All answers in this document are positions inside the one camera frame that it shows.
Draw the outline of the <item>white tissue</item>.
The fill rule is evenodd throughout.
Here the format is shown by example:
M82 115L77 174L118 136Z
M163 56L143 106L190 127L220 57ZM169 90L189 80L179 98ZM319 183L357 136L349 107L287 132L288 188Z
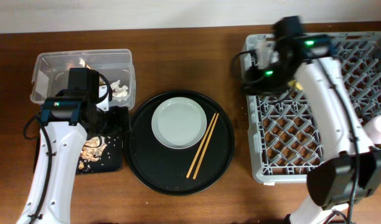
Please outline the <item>white tissue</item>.
M110 87L113 91L112 97L121 98L128 96L128 87L126 85L121 85L120 80L113 82Z

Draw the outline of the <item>food scraps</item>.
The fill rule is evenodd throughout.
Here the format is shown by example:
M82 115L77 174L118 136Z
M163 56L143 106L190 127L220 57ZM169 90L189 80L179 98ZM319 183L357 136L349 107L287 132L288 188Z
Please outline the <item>food scraps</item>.
M103 151L107 147L105 138L102 136L97 136L87 140L82 147L78 168L84 170L90 168L90 166L85 166L87 162L97 162L101 159Z

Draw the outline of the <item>gold snack wrapper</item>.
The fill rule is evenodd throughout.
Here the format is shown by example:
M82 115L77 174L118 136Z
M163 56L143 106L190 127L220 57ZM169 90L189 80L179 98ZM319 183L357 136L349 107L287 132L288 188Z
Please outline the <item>gold snack wrapper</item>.
M84 59L80 59L80 62L79 64L85 68L88 68L90 70L93 70L93 68L91 68L91 66L89 66L89 64L87 64ZM103 81L102 77L99 77L99 85L102 86L102 85L105 85L105 82Z

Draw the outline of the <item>grey plate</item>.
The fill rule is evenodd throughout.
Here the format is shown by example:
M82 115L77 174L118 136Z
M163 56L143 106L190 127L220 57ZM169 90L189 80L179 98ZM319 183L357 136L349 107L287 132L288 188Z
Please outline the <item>grey plate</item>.
M154 137L171 149L186 149L198 143L207 130L206 113L199 103L186 97L163 101L151 118Z

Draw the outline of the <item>wooden chopstick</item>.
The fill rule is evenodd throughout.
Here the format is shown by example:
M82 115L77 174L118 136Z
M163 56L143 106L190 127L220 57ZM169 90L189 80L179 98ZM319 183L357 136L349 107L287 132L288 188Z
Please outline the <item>wooden chopstick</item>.
M204 160L205 154L207 152L207 148L208 148L210 140L212 138L212 134L213 134L215 126L217 124L218 118L219 118L219 114L217 113L217 115L216 115L216 117L215 117L215 119L213 121L212 127L211 127L211 129L210 129L210 131L209 131L209 133L208 133L208 135L207 135L207 137L205 139L204 145L202 146L202 150L201 150L201 152L199 154L199 157L197 158L197 161L196 161L197 162L197 166L196 166L195 171L194 171L193 176L192 176L192 178L194 180L197 178L197 175L199 173L200 167L202 165L202 162Z
M209 125L208 125L208 127L207 127L207 130L206 130L206 132L205 132L205 134L204 134L204 136L203 136L203 138L202 138L202 140L201 140L201 142L200 142L200 144L199 144L199 147L198 147L198 149L197 149L197 151L196 151L196 154L195 154L195 156L194 156L194 158L193 158L193 160L192 160L192 163L191 163L191 165L190 165L190 167L189 167L189 170L188 170L188 172L187 172L187 174L186 174L186 178L187 178L187 179L190 177L190 175L191 175L191 173L192 173L192 170L193 170L193 168L194 168L194 166L195 166L195 163L196 163L196 161L197 161L197 158L199 157L199 154L200 154L200 152L201 152L201 150L202 150L202 146L204 145L205 139L206 139L206 137L207 137L207 135L208 135L208 133L209 133L211 127L212 127L212 124L213 124L213 121L214 121L216 115L217 115L217 114L214 113L214 115L213 115L212 119L210 120L210 123L209 123Z

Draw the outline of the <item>pink cup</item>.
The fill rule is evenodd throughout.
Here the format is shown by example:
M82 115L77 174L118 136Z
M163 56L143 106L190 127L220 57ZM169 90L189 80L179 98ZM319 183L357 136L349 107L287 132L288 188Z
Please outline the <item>pink cup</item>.
M367 122L364 125L364 130L374 144L381 144L381 115Z

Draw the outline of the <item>yellow bowl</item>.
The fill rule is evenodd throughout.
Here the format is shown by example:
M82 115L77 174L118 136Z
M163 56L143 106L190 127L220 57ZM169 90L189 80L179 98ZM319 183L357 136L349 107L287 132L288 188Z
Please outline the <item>yellow bowl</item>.
M298 91L303 91L302 85L300 84L300 82L298 82L296 80L291 80L290 82L288 82L288 86L292 89L295 89Z

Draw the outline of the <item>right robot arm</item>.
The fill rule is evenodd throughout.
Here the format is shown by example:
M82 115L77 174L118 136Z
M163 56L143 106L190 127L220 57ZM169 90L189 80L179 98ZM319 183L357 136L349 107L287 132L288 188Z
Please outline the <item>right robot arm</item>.
M381 183L381 151L361 125L341 80L340 62L326 34L307 35L296 16L273 25L278 60L253 54L257 65L242 78L250 96L274 96L300 84L322 138L324 162L307 175L309 195L285 223L328 223L339 215L352 221L354 205Z

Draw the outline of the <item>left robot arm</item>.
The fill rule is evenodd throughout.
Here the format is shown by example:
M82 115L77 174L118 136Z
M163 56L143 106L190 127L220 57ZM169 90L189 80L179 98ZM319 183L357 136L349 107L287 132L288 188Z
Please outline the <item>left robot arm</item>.
M39 124L39 155L31 190L18 223L70 223L78 159L86 141L131 131L128 107L103 107L112 89L100 95L106 77L89 68L71 68L68 87L48 97L33 117Z

